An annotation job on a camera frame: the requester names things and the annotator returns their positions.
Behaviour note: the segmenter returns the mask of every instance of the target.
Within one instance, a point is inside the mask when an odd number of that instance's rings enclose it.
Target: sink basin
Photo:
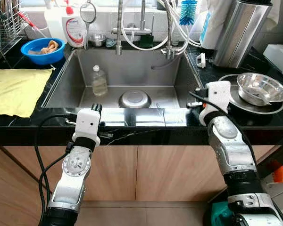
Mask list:
[[[92,92],[92,68],[99,65],[107,73],[108,93],[96,97]],[[42,107],[90,107],[100,103],[104,108],[119,108],[119,99],[129,90],[145,92],[150,108],[185,108],[194,98],[189,90],[200,87],[186,55],[168,61],[156,51],[74,50]]]

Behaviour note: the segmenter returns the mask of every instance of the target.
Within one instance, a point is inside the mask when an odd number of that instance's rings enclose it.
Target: blue bowl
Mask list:
[[[56,51],[41,55],[28,53],[29,50],[40,51],[43,47],[47,47],[50,40],[54,40],[58,43],[58,49]],[[21,52],[25,56],[28,56],[31,59],[31,61],[33,61],[37,65],[50,65],[60,61],[64,57],[64,49],[65,49],[65,43],[61,39],[41,38],[41,39],[35,39],[33,41],[24,44],[21,47]]]

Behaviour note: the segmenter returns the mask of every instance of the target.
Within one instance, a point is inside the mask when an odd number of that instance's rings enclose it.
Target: small metal bowl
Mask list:
[[[121,95],[118,105],[124,108],[149,108],[151,98],[141,90],[129,90]]]
[[[243,73],[238,75],[237,83],[239,96],[252,105],[266,106],[267,102],[283,102],[283,85],[271,77]]]
[[[92,34],[89,41],[94,47],[102,47],[105,45],[106,36],[103,34]]]

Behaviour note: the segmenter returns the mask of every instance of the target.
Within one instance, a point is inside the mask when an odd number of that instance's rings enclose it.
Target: granite countertop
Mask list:
[[[22,56],[20,47],[16,45],[7,55],[7,60],[14,67],[28,69],[45,69]],[[189,47],[187,56],[196,70],[203,86],[217,81],[227,74],[242,72],[258,72],[266,74],[283,84],[281,73],[270,65],[264,57],[252,50],[240,69],[214,67],[210,63],[211,52],[206,51],[207,66],[196,67],[196,56],[200,49]],[[79,108],[43,108],[46,95],[61,70],[65,59],[54,64],[56,68],[40,96],[30,118],[0,115],[0,145],[32,145],[33,135],[38,124],[46,117],[57,113],[78,112]],[[0,60],[0,69],[8,65]],[[198,120],[199,109],[185,108],[151,108],[124,109],[104,108],[99,131],[113,134],[113,138],[101,138],[102,145],[208,145],[207,129]],[[242,126],[254,145],[277,144],[283,138],[283,110],[273,115],[254,115],[230,105],[229,114]],[[40,145],[65,145],[74,132],[74,126],[65,124],[65,119],[55,118],[42,128]]]

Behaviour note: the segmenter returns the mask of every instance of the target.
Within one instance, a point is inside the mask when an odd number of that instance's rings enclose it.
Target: wooden cabinet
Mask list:
[[[38,225],[37,182],[0,150],[0,226]]]
[[[256,158],[271,147],[255,146]],[[139,146],[139,201],[208,201],[224,188],[210,146]]]
[[[37,178],[41,170],[33,147],[6,146],[25,168]],[[60,157],[63,146],[41,146],[40,153],[47,166]],[[62,161],[47,173],[53,191],[62,174]],[[92,155],[92,169],[86,179],[84,200],[135,200],[137,146],[100,146]]]

